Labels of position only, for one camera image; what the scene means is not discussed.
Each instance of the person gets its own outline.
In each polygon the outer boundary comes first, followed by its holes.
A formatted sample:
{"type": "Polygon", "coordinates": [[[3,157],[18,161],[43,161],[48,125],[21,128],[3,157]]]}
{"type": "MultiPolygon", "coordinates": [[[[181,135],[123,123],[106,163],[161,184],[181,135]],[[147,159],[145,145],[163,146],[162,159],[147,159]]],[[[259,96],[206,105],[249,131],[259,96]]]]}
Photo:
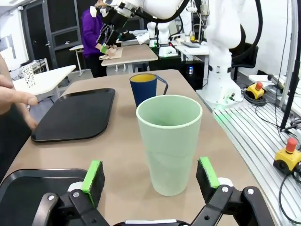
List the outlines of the person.
{"type": "Polygon", "coordinates": [[[27,105],[36,104],[35,96],[14,89],[0,54],[0,181],[37,126],[27,110],[27,105]]]}
{"type": "MultiPolygon", "coordinates": [[[[95,7],[104,7],[106,4],[103,0],[97,0],[95,7]]],[[[100,56],[104,54],[100,52],[102,45],[97,43],[100,35],[100,30],[103,27],[103,18],[101,14],[97,14],[96,17],[92,17],[90,9],[86,10],[81,17],[81,39],[84,46],[84,56],[87,66],[91,69],[91,73],[94,78],[107,76],[107,67],[102,66],[102,61],[99,60],[100,56]]],[[[107,55],[112,56],[112,49],[108,49],[107,55]]]]}

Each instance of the door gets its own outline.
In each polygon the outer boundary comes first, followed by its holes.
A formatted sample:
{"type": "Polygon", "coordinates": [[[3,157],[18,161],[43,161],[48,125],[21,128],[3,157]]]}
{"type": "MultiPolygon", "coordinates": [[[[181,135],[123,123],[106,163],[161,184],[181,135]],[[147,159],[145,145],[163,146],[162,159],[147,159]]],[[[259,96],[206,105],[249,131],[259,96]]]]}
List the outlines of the door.
{"type": "Polygon", "coordinates": [[[43,4],[39,0],[27,5],[23,12],[23,22],[27,48],[31,60],[47,58],[50,69],[54,68],[55,59],[51,55],[51,42],[47,38],[43,4]]]}
{"type": "Polygon", "coordinates": [[[50,39],[58,67],[76,65],[70,48],[80,45],[79,17],[76,0],[46,0],[50,39]]]}

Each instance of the purple sweater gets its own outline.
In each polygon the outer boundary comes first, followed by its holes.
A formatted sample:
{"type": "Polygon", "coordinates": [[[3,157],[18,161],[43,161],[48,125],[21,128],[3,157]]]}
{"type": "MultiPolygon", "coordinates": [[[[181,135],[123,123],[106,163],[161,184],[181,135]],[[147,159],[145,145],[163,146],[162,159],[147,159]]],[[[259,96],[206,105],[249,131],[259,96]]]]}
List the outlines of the purple sweater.
{"type": "Polygon", "coordinates": [[[88,57],[92,54],[103,55],[100,50],[95,48],[100,30],[103,27],[102,16],[98,14],[93,18],[90,14],[90,9],[88,9],[83,13],[81,21],[81,39],[84,45],[84,56],[88,57]]]}

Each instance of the paper cup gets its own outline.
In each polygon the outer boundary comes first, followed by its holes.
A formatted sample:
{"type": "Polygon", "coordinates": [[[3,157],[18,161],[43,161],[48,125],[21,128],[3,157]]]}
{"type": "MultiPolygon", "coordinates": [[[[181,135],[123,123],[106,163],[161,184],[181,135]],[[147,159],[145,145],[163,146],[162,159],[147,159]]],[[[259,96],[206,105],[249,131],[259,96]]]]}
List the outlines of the paper cup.
{"type": "Polygon", "coordinates": [[[36,83],[34,81],[34,73],[33,73],[33,69],[32,69],[32,65],[28,64],[25,65],[22,68],[22,74],[24,76],[25,82],[27,84],[27,86],[30,88],[32,86],[35,86],[36,83]]]}
{"type": "Polygon", "coordinates": [[[188,97],[164,95],[136,110],[154,189],[173,196],[187,186],[198,143],[201,105],[188,97]]]}

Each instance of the white table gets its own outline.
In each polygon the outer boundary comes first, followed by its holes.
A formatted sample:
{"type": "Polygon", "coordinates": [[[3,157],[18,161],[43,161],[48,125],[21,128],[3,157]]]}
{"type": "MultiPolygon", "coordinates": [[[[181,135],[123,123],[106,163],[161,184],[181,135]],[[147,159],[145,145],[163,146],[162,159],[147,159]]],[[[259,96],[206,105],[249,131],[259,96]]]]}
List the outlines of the white table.
{"type": "Polygon", "coordinates": [[[36,85],[28,87],[25,79],[19,79],[13,81],[15,89],[22,92],[31,93],[35,96],[48,93],[54,90],[54,94],[57,98],[60,97],[60,91],[58,84],[68,76],[74,69],[75,65],[61,67],[51,71],[43,72],[34,75],[36,85]]]}
{"type": "Polygon", "coordinates": [[[133,73],[134,63],[146,63],[150,61],[158,60],[158,56],[150,49],[148,45],[133,45],[124,46],[122,51],[122,57],[117,59],[103,60],[102,66],[124,66],[124,72],[126,71],[126,65],[128,73],[133,73]]]}
{"type": "Polygon", "coordinates": [[[81,70],[81,66],[80,66],[80,62],[79,62],[79,53],[83,52],[83,45],[78,45],[78,46],[74,46],[72,47],[69,51],[75,51],[76,53],[76,59],[77,59],[77,63],[79,66],[79,76],[81,76],[83,74],[82,70],[81,70]]]}
{"type": "Polygon", "coordinates": [[[205,84],[209,74],[209,47],[207,45],[200,45],[199,48],[191,48],[184,45],[177,45],[175,48],[181,53],[182,61],[186,60],[186,56],[193,56],[204,62],[203,83],[205,84]]]}

